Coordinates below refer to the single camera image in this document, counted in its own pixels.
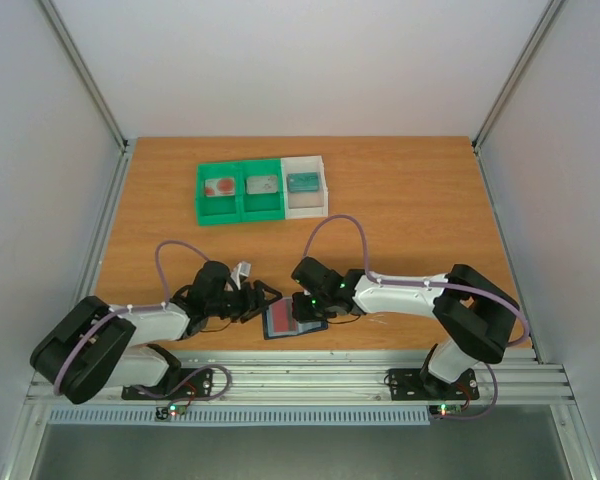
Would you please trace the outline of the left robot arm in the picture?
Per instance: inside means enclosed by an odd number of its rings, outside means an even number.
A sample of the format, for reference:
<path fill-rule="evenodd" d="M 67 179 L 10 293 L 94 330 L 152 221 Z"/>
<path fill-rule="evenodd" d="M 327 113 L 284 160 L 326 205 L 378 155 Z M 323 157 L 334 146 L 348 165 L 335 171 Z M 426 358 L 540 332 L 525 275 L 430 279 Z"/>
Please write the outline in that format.
<path fill-rule="evenodd" d="M 281 299 L 278 290 L 240 274 L 207 261 L 192 283 L 155 305 L 109 305 L 87 296 L 34 348 L 30 365 L 73 404 L 112 387 L 134 388 L 143 398 L 172 397 L 190 376 L 162 342 L 197 335 L 211 318 L 245 323 Z"/>

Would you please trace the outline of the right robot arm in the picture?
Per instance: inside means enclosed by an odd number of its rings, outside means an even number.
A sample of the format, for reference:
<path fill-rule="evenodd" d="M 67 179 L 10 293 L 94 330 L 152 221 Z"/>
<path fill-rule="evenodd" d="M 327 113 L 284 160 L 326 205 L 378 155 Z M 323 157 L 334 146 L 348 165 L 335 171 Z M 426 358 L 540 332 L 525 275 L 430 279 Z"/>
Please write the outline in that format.
<path fill-rule="evenodd" d="M 292 316 L 300 323 L 375 313 L 437 320 L 448 339 L 432 347 L 418 374 L 431 399 L 447 394 L 476 364 L 500 363 L 519 319 L 518 304 L 464 264 L 432 277 L 386 276 L 362 269 L 341 275 L 305 257 L 291 278 L 302 288 L 292 295 Z"/>

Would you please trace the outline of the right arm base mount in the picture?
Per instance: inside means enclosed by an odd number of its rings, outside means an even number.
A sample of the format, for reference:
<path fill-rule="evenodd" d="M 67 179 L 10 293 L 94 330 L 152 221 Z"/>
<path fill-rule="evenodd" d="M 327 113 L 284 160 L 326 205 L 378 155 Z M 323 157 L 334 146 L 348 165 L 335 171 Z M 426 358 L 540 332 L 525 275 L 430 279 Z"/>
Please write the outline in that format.
<path fill-rule="evenodd" d="M 420 378 L 418 368 L 389 369 L 384 377 L 393 401 L 442 401 L 442 400 L 478 400 L 480 393 L 475 372 L 466 370 L 450 386 L 426 387 Z"/>

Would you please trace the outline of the dark blue card holder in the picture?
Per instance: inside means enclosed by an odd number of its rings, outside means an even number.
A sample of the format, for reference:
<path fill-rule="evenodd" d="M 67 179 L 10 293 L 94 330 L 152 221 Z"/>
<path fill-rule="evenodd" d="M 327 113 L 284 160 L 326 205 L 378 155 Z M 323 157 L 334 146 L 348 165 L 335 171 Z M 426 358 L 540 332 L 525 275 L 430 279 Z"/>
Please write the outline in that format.
<path fill-rule="evenodd" d="M 292 300 L 284 297 L 273 303 L 262 314 L 263 336 L 265 340 L 292 338 L 313 334 L 328 329 L 326 321 L 299 323 L 292 316 Z"/>

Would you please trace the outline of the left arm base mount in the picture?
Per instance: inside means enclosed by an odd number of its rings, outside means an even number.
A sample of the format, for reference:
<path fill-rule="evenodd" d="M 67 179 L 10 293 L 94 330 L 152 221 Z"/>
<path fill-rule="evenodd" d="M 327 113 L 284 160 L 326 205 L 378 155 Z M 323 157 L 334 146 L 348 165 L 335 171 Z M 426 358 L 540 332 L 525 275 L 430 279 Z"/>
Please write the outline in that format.
<path fill-rule="evenodd" d="M 128 386 L 121 399 L 127 401 L 181 401 L 191 396 L 208 399 L 214 388 L 212 368 L 169 370 L 156 386 Z"/>

